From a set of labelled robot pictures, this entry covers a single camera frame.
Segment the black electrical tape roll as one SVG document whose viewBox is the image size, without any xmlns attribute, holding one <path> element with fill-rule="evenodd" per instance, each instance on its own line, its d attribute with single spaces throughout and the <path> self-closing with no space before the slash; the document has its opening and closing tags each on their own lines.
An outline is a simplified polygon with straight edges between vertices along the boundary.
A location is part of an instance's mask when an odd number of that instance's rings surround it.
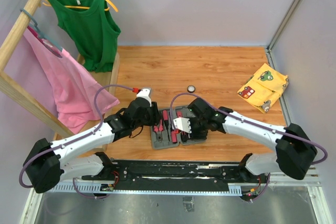
<svg viewBox="0 0 336 224">
<path fill-rule="evenodd" d="M 194 93 L 195 90 L 196 90 L 196 88 L 193 85 L 190 85 L 190 86 L 187 87 L 188 93 Z"/>
</svg>

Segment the grey plastic tool case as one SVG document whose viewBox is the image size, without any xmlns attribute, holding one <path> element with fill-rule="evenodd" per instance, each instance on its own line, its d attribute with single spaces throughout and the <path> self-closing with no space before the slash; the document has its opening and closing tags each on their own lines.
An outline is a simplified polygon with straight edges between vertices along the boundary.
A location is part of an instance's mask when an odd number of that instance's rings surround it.
<svg viewBox="0 0 336 224">
<path fill-rule="evenodd" d="M 152 126 L 150 128 L 153 149 L 161 150 L 165 148 L 177 147 L 180 144 L 185 146 L 203 143 L 206 141 L 206 132 L 192 134 L 182 131 L 174 131 L 171 127 L 169 112 L 169 108 L 159 110 L 161 121 L 158 125 Z"/>
</svg>

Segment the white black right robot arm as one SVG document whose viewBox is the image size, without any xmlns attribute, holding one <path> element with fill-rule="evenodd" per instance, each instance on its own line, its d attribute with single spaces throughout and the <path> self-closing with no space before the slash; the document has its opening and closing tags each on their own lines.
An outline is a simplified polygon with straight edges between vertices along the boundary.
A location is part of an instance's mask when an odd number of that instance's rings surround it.
<svg viewBox="0 0 336 224">
<path fill-rule="evenodd" d="M 289 126 L 266 124 L 226 107 L 216 109 L 201 98 L 192 101 L 188 109 L 194 115 L 190 119 L 192 133 L 218 131 L 238 135 L 272 150 L 266 154 L 248 153 L 243 157 L 238 177 L 244 182 L 272 172 L 282 172 L 302 180 L 317 155 L 316 147 L 310 143 L 304 130 L 294 123 Z"/>
</svg>

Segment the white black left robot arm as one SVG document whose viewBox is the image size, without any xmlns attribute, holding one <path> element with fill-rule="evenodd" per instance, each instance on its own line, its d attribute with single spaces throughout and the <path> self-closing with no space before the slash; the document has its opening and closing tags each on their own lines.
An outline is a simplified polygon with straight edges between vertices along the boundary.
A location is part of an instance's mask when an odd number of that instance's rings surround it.
<svg viewBox="0 0 336 224">
<path fill-rule="evenodd" d="M 27 174 L 31 188 L 36 193 L 45 193 L 54 188 L 60 181 L 73 177 L 93 176 L 102 180 L 112 175 L 112 166 L 105 153 L 93 154 L 81 158 L 99 145 L 113 143 L 124 137 L 131 137 L 132 131 L 138 127 L 157 125 L 161 116 L 156 102 L 137 97 L 127 108 L 84 132 L 71 137 L 48 142 L 45 138 L 38 140 L 20 172 L 19 183 L 23 183 L 23 174 Z"/>
</svg>

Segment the pink handled pliers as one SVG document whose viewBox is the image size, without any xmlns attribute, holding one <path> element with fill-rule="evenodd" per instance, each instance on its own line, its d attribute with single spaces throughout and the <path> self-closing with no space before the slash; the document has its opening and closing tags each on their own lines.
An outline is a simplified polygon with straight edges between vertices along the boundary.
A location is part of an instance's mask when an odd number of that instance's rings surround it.
<svg viewBox="0 0 336 224">
<path fill-rule="evenodd" d="M 155 133 L 156 135 L 156 139 L 159 141 L 159 142 L 162 142 L 163 140 L 163 137 L 162 137 L 162 132 L 164 130 L 164 127 L 163 127 L 163 121 L 160 120 L 159 124 L 158 125 L 155 125 L 153 127 L 153 132 Z"/>
</svg>

